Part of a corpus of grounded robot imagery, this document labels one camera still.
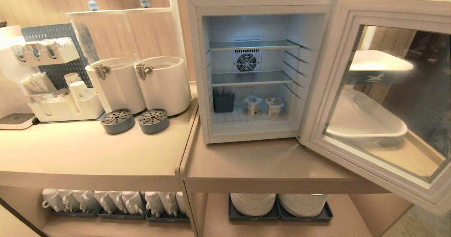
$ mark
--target mini fridge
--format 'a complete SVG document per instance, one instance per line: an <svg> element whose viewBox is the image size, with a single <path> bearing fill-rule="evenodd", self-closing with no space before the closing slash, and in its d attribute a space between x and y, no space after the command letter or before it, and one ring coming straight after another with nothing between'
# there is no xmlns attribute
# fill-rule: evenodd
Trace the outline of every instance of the mini fridge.
<svg viewBox="0 0 451 237"><path fill-rule="evenodd" d="M451 210L451 0L187 0L207 144L300 144Z"/></svg>

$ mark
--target pegboard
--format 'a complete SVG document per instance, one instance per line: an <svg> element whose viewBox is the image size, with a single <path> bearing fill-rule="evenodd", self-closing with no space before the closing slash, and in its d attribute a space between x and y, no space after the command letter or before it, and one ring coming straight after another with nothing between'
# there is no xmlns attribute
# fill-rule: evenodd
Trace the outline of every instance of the pegboard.
<svg viewBox="0 0 451 237"><path fill-rule="evenodd" d="M67 88L64 75L71 72L77 72L86 85L92 87L91 80L89 80L85 70L85 67L89 63L83 54L80 43L70 23L22 28L22 35L26 42L41 41L49 38L71 37L79 52L80 58L65 64L39 66L39 70L47 73L56 89Z"/></svg>

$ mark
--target white organizer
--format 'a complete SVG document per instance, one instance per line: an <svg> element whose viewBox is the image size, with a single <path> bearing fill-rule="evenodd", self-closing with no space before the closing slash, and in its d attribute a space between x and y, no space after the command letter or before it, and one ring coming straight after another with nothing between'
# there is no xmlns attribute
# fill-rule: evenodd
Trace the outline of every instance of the white organizer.
<svg viewBox="0 0 451 237"><path fill-rule="evenodd" d="M41 122L67 120L94 120L104 112L97 94L84 101L72 99L70 94L62 102L47 102L45 104L28 104Z"/></svg>
<svg viewBox="0 0 451 237"><path fill-rule="evenodd" d="M24 51L23 55L25 61L21 61L16 53L16 60L22 67L31 67L31 66L40 66L40 65L54 65L54 64L64 64L76 59L80 58L80 55L77 51L77 48L74 44L70 44L68 46L64 46L61 48L55 48L53 51L56 54L56 58L51 58L46 49L39 50L39 59L34 56L34 54L30 51Z"/></svg>

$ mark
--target gray tray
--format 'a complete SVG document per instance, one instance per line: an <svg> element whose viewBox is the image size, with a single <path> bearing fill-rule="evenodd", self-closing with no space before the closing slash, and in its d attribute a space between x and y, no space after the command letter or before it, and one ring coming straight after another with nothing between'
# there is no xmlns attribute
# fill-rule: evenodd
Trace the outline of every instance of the gray tray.
<svg viewBox="0 0 451 237"><path fill-rule="evenodd" d="M114 219L145 219L147 210L144 211L142 215L130 215L124 214L121 210L116 210L113 214L108 214L102 206L97 210L97 215L101 218L114 218Z"/></svg>
<svg viewBox="0 0 451 237"><path fill-rule="evenodd" d="M306 218L306 217L297 217L289 212L287 212L282 205L280 205L279 198L277 198L277 207L280 211L280 219L283 221L299 221L299 222L329 222L332 220L334 215L329 207L329 204L326 202L324 207L322 207L321 213L316 217Z"/></svg>
<svg viewBox="0 0 451 237"><path fill-rule="evenodd" d="M159 218L155 217L155 215L153 215L151 213L150 210L147 211L146 214L146 219L150 222L168 222L168 223L172 223L172 222L190 222L190 218L188 218L187 216L184 216L180 213L180 215L178 217L175 217L174 215L168 215L167 213L163 213L160 215Z"/></svg>
<svg viewBox="0 0 451 237"><path fill-rule="evenodd" d="M74 218L95 218L97 217L97 211L99 208L102 208L100 205L97 207L97 209L93 210L90 213L83 213L82 210L77 210L75 212L56 212L55 210L51 210L50 213L56 216L63 216L63 217L74 217Z"/></svg>
<svg viewBox="0 0 451 237"><path fill-rule="evenodd" d="M233 221L278 221L280 217L279 209L277 208L276 203L272 207L271 211L265 216L246 216L241 214L235 207L233 206L232 199L229 194L229 219Z"/></svg>

